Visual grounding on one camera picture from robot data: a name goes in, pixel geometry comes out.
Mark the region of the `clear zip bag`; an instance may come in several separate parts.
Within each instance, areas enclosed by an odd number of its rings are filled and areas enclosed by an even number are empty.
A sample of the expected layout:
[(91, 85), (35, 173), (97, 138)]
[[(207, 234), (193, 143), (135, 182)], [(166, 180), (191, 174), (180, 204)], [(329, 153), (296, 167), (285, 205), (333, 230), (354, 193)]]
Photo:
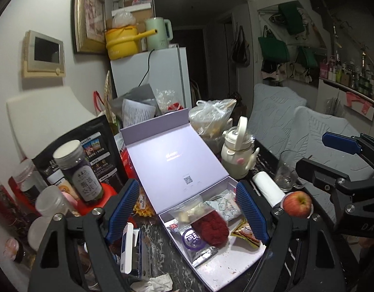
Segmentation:
[(183, 230), (213, 211), (214, 208), (206, 204), (202, 196), (198, 194), (188, 201), (173, 207), (169, 214), (177, 220), (179, 230)]

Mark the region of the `wall intercom panel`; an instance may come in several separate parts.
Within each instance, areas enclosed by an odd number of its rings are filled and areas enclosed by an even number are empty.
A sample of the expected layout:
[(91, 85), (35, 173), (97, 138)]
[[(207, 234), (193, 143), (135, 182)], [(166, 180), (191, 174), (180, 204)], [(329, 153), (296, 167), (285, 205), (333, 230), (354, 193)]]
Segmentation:
[(24, 78), (65, 77), (65, 52), (61, 40), (29, 30), (23, 43)]

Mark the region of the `white purple GOZK snack packet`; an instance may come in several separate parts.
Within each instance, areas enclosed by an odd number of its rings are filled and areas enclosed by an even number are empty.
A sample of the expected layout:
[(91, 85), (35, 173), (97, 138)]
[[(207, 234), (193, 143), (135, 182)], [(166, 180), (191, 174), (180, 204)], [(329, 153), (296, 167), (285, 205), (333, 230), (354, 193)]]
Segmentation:
[(194, 268), (201, 266), (219, 251), (205, 242), (191, 225), (181, 227), (176, 219), (172, 219), (165, 226), (181, 241), (183, 252)]

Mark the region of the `framed picture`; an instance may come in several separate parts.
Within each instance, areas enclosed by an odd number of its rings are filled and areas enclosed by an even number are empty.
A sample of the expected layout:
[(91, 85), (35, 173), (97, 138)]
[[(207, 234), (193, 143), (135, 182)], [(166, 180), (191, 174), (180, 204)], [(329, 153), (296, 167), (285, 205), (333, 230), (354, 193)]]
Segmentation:
[(73, 49), (76, 54), (104, 54), (105, 0), (71, 0)]

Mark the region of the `red apple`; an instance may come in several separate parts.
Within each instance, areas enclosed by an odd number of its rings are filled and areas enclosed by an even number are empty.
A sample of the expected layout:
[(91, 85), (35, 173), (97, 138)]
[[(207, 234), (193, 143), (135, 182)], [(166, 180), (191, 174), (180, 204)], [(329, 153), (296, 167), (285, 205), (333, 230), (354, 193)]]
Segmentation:
[(296, 191), (284, 198), (282, 207), (290, 216), (307, 218), (311, 212), (312, 200), (307, 193)]

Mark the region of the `black printed package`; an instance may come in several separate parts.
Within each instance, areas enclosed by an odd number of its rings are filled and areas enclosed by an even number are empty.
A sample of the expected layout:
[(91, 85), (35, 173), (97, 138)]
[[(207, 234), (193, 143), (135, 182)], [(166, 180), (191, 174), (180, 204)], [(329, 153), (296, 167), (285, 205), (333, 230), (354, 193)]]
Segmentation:
[(53, 154), (59, 147), (72, 140), (80, 142), (83, 156), (89, 162), (99, 182), (110, 185), (119, 192), (128, 177), (122, 164), (120, 148), (117, 147), (112, 129), (104, 115), (65, 133), (32, 159), (44, 180), (52, 185), (63, 177)]

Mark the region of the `grey leaf pattern cushion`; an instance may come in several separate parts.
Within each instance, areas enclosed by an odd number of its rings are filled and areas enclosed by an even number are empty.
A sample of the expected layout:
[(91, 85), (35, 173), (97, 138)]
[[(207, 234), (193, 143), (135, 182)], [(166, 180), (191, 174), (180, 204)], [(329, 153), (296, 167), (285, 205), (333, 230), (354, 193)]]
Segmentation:
[(374, 177), (374, 170), (357, 155), (350, 155), (322, 144), (322, 135), (332, 132), (347, 137), (359, 132), (340, 117), (307, 107), (307, 101), (288, 87), (256, 84), (248, 128), (275, 157), (285, 150), (295, 159), (309, 158), (347, 174), (352, 181)]

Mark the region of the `white printed bread packet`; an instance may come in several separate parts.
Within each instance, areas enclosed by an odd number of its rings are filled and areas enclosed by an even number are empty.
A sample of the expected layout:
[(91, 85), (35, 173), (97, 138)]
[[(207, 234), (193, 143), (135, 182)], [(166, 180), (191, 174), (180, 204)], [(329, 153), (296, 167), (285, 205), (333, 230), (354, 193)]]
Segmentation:
[(241, 215), (241, 210), (236, 203), (235, 193), (225, 190), (222, 193), (213, 196), (205, 203), (212, 207), (226, 222), (229, 222)]

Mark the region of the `red fuzzy scrunchie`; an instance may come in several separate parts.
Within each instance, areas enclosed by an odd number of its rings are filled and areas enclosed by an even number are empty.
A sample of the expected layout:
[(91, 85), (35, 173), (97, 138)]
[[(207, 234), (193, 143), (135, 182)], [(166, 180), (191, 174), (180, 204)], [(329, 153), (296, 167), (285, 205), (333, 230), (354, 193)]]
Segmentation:
[(193, 222), (192, 228), (211, 246), (222, 247), (228, 241), (228, 225), (215, 210)]

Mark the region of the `dark jar white lid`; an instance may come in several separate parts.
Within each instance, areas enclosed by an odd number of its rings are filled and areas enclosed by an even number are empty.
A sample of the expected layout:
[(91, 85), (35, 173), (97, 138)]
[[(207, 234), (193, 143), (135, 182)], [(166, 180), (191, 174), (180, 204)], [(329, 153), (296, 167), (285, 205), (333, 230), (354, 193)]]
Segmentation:
[(102, 198), (103, 188), (79, 140), (70, 140), (62, 144), (53, 153), (53, 159), (83, 202)]

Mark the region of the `white mini fridge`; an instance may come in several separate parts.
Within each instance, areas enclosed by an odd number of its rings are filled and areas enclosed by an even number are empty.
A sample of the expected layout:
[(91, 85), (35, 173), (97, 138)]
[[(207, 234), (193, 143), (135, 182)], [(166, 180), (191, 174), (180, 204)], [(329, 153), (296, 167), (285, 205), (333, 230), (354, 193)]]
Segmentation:
[(174, 91), (183, 107), (192, 107), (185, 47), (171, 47), (117, 59), (111, 62), (111, 68), (118, 96), (149, 84), (154, 91)]

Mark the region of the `light green kettle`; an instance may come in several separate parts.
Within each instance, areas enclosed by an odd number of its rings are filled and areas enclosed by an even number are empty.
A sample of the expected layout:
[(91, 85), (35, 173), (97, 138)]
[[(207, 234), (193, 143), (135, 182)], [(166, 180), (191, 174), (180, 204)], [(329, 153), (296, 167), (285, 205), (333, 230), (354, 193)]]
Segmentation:
[(145, 22), (146, 31), (156, 30), (156, 34), (147, 37), (147, 49), (167, 49), (173, 39), (172, 23), (162, 17), (149, 18)]

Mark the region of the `red plastic container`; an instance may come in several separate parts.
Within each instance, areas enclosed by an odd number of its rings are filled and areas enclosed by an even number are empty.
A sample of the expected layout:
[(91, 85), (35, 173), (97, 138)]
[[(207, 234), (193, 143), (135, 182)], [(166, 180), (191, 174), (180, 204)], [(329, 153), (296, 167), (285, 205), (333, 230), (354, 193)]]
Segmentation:
[(99, 198), (96, 201), (90, 201), (90, 202), (83, 202), (81, 199), (78, 199), (77, 212), (81, 216), (84, 216), (90, 213), (96, 207), (103, 208), (112, 196), (117, 195), (117, 192), (114, 190), (112, 186), (106, 183), (103, 183), (103, 182), (101, 183), (101, 186), (103, 188), (102, 198)]

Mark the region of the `colourful shrimp snack packet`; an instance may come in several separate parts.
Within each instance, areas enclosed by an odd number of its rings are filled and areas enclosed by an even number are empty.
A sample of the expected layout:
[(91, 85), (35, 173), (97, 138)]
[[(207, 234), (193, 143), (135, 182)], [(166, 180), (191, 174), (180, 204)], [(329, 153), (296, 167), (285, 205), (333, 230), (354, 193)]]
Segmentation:
[(233, 237), (238, 237), (245, 240), (251, 246), (260, 247), (261, 241), (256, 239), (250, 224), (245, 218), (242, 218), (240, 223), (235, 227), (235, 229), (230, 233)]

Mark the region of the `white roll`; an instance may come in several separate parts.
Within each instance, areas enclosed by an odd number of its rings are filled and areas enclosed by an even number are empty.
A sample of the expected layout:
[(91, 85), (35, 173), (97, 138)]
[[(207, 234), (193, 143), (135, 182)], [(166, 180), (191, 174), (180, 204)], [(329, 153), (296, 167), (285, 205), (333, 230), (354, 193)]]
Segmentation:
[(285, 197), (284, 192), (265, 171), (256, 173), (255, 176), (252, 177), (252, 181), (258, 188), (259, 193), (268, 201), (271, 207), (280, 204)]

